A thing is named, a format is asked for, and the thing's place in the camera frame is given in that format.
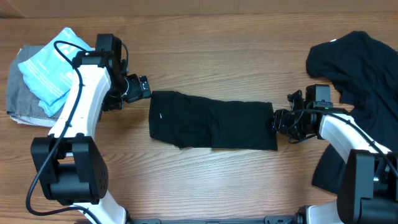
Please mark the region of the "black polo shirt with logo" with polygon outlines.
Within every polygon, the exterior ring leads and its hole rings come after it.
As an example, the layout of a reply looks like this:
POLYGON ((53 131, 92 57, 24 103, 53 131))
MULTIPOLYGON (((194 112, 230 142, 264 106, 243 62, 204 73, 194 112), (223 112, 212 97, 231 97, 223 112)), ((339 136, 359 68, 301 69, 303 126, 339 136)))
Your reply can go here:
POLYGON ((220 101, 177 91, 154 91, 150 101, 151 138, 186 147, 274 150, 271 103, 220 101))

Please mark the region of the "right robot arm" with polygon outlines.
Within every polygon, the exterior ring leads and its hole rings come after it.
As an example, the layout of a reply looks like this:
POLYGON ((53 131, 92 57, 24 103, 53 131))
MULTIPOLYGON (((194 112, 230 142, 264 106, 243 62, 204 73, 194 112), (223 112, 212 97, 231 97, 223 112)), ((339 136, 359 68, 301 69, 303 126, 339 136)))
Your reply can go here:
POLYGON ((298 90, 287 99, 291 109, 275 111, 273 132, 291 144, 326 140, 346 164, 336 200, 300 208, 292 223, 397 223, 397 154, 335 108, 329 92, 298 90))

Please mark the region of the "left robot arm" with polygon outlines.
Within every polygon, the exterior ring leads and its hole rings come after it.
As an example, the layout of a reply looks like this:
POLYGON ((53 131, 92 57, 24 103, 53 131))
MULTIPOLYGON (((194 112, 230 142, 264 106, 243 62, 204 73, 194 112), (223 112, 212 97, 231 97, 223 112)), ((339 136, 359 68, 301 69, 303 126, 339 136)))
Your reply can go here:
POLYGON ((111 51, 80 51, 69 61, 74 79, 61 116, 48 136, 34 138, 37 174, 25 205, 37 216, 80 211, 91 223, 132 223, 108 190, 106 163, 95 144, 103 111, 150 98, 145 76, 126 75, 111 51))

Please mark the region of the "plain black t-shirt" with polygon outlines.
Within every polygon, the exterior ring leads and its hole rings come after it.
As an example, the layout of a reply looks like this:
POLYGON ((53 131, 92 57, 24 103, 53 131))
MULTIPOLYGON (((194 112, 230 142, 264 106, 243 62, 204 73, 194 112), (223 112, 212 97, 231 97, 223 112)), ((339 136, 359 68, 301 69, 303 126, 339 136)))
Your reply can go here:
POLYGON ((353 31, 310 49, 312 78, 326 78, 352 105, 356 124, 379 144, 397 152, 397 51, 353 31))

